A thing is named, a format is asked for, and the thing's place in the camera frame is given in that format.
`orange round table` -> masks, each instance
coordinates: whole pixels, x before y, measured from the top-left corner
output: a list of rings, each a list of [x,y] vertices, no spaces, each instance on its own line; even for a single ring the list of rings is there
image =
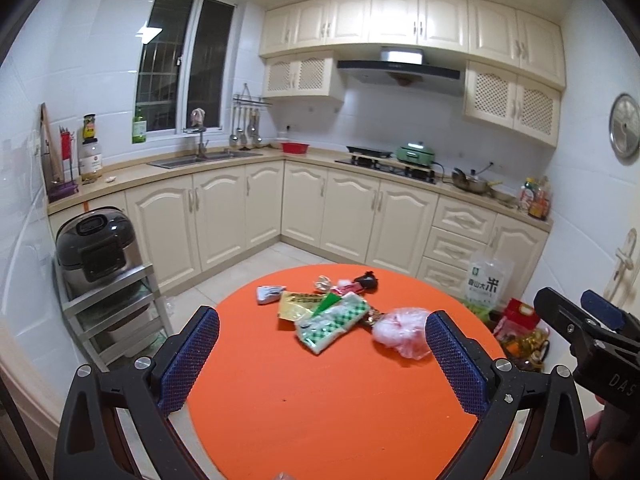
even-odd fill
[[[312,292],[369,270],[316,265],[274,272],[222,301],[220,338],[188,397],[196,433],[228,480],[429,480],[463,443],[476,418],[463,412],[436,360],[408,360],[356,325],[316,356],[260,306],[257,285]],[[378,310],[445,310],[492,357],[504,354],[482,322],[452,297],[415,278],[375,269]]]

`gas stove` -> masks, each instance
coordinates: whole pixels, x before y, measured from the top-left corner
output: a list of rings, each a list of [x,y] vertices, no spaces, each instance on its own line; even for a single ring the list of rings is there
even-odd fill
[[[422,182],[428,182],[429,184],[435,184],[435,171],[429,166],[416,168],[415,166],[402,166],[401,162],[394,159],[394,162],[398,166],[385,164],[383,160],[377,160],[376,158],[369,158],[368,156],[351,155],[351,158],[343,158],[336,160],[341,164],[349,164],[351,166],[359,166],[361,168],[369,168],[370,170],[382,171],[383,173],[391,173],[398,176],[405,176],[414,180],[420,180]]]

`green bottle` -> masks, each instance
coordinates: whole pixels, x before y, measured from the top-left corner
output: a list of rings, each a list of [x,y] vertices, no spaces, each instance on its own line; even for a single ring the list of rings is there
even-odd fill
[[[142,115],[140,107],[136,108],[136,113],[133,116],[133,130],[131,140],[134,144],[146,141],[146,121]]]

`green electric pot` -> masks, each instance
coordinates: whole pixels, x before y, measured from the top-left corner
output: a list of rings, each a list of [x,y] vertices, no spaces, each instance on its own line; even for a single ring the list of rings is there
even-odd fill
[[[418,166],[430,166],[434,158],[434,151],[422,142],[408,142],[396,150],[397,160]]]

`window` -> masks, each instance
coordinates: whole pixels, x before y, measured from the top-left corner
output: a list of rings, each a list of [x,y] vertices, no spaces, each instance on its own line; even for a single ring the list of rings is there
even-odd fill
[[[223,76],[234,6],[215,0],[155,0],[139,35],[136,114],[148,132],[183,133],[195,108],[221,127]]]

